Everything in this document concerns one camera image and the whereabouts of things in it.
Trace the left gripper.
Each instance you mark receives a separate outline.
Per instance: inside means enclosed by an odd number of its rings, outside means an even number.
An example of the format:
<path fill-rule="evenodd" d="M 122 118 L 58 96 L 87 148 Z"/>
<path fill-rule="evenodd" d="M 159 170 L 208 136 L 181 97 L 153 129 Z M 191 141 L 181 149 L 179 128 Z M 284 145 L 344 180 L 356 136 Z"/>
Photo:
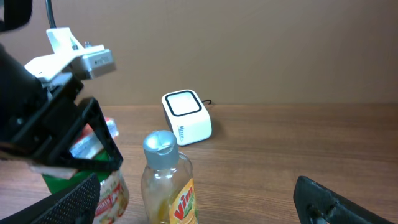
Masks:
<path fill-rule="evenodd" d="M 74 75 L 46 85 L 1 48 L 1 159 L 43 162 L 41 172 L 113 172 L 123 157 L 113 119 L 94 98 L 74 101 Z"/>

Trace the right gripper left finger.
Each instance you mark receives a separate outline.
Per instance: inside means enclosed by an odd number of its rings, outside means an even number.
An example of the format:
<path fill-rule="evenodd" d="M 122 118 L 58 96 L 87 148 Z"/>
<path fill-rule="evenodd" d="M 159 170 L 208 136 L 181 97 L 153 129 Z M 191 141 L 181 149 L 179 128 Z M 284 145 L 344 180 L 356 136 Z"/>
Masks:
<path fill-rule="evenodd" d="M 100 199 L 96 174 L 1 220 L 1 224 L 91 224 Z"/>

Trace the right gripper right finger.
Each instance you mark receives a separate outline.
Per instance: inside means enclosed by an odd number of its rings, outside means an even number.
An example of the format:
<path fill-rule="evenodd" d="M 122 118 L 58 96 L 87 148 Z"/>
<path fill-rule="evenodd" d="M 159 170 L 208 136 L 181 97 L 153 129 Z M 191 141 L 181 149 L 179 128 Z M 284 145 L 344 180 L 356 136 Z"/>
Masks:
<path fill-rule="evenodd" d="M 293 199 L 301 224 L 392 224 L 306 176 L 298 177 Z"/>

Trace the red tissue pack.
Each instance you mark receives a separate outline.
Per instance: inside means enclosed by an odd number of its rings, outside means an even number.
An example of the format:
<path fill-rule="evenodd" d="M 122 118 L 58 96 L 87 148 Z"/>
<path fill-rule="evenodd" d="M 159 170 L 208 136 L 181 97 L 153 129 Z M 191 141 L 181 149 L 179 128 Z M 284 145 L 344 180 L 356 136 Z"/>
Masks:
<path fill-rule="evenodd" d="M 105 117 L 106 125 L 114 139 L 119 135 L 118 128 L 113 118 Z M 76 140 L 75 144 L 70 148 L 70 153 L 73 157 L 78 159 L 93 159 L 103 150 L 103 146 L 92 130 L 87 124 L 83 129 L 80 137 Z M 37 174 L 49 175 L 61 179 L 71 179 L 77 172 L 77 169 L 61 168 L 61 167 L 48 167 L 40 164 L 29 163 L 29 169 Z"/>

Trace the green lidded cup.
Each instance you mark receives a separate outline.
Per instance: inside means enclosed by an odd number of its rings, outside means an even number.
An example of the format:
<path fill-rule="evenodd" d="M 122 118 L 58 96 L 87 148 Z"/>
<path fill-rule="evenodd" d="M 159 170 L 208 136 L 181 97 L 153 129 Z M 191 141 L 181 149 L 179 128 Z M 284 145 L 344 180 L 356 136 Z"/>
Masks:
<path fill-rule="evenodd" d="M 79 171 L 70 179 L 42 175 L 49 191 L 54 194 L 87 178 L 91 171 Z M 100 182 L 100 197 L 94 224 L 110 224 L 121 218 L 129 203 L 129 190 L 120 170 L 96 172 Z"/>

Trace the yellow dish soap bottle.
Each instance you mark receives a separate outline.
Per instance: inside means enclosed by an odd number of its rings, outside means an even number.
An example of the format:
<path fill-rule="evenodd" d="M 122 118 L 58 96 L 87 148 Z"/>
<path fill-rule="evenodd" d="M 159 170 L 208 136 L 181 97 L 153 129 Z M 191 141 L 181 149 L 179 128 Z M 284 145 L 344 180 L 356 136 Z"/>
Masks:
<path fill-rule="evenodd" d="M 190 159 L 178 149 L 170 131 L 150 133 L 143 142 L 147 165 L 141 193 L 150 223 L 198 224 Z"/>

